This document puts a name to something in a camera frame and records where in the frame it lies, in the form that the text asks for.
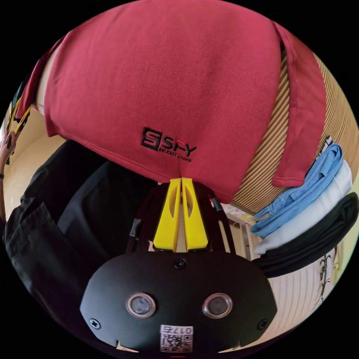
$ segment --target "sticker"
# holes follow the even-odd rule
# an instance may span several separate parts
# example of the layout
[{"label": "sticker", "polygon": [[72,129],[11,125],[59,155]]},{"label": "sticker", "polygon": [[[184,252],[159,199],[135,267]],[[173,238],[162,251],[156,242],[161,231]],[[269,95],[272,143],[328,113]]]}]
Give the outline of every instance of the sticker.
[{"label": "sticker", "polygon": [[161,351],[165,353],[191,353],[193,327],[161,325]]}]

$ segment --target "white cloth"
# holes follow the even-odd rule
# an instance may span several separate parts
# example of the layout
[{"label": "white cloth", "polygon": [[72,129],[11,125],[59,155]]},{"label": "white cloth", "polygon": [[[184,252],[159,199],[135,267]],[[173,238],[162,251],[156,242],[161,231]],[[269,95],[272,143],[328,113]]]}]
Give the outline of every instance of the white cloth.
[{"label": "white cloth", "polygon": [[266,251],[278,248],[312,228],[337,205],[352,186],[352,172],[348,163],[343,160],[338,173],[320,196],[294,218],[266,236],[254,248],[254,253],[265,254]]}]

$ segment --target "yellow strap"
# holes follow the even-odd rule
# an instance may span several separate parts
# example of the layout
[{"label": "yellow strap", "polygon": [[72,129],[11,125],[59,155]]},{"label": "yellow strap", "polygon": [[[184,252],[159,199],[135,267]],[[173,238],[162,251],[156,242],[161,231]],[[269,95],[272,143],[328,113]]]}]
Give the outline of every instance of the yellow strap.
[{"label": "yellow strap", "polygon": [[[16,105],[15,105],[15,107],[14,107],[13,109],[11,109],[11,107],[13,106],[13,105],[12,105],[12,102],[11,102],[11,104],[10,104],[10,125],[9,125],[9,132],[11,132],[12,122],[14,121],[14,118],[15,118],[16,112],[17,112],[17,110],[18,110],[18,107],[19,107],[21,98],[22,98],[22,97],[20,97],[20,98],[17,100]],[[17,125],[17,127],[16,127],[16,129],[15,129],[15,135],[17,135],[17,133],[19,132],[20,127],[21,127],[21,125],[23,124],[23,122],[24,122],[26,116],[29,114],[30,110],[31,110],[31,106],[26,110],[26,112],[25,112],[25,114],[23,115],[23,117],[21,117],[21,120],[20,120],[19,124]]]},{"label": "yellow strap", "polygon": [[21,127],[22,123],[25,121],[25,118],[29,114],[30,110],[31,110],[31,106],[26,110],[25,114],[23,115],[23,117],[21,118],[19,124],[17,125],[17,127],[15,129],[15,135],[18,134],[18,132],[20,130],[20,127]]}]

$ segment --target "screw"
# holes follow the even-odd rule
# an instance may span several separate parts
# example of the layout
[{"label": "screw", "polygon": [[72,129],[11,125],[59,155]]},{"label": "screw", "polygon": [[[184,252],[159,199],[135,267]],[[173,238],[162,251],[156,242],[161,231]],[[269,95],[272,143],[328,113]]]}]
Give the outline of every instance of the screw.
[{"label": "screw", "polygon": [[257,329],[259,330],[263,330],[268,324],[268,320],[267,319],[263,319],[261,320],[258,325],[257,325]]},{"label": "screw", "polygon": [[183,269],[186,267],[186,261],[184,259],[176,259],[174,266],[176,269]]},{"label": "screw", "polygon": [[90,319],[90,326],[93,328],[93,329],[100,329],[101,328],[101,324],[99,323],[98,320],[96,319]]}]

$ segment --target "black pants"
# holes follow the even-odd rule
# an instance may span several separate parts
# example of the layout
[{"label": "black pants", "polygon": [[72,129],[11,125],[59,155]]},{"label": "black pants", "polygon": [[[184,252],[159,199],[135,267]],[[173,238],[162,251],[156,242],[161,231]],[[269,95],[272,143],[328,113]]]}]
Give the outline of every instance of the black pants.
[{"label": "black pants", "polygon": [[107,348],[81,316],[83,293],[98,267],[126,248],[137,207],[153,185],[68,141],[36,171],[5,226],[5,250],[29,293],[91,345]]}]

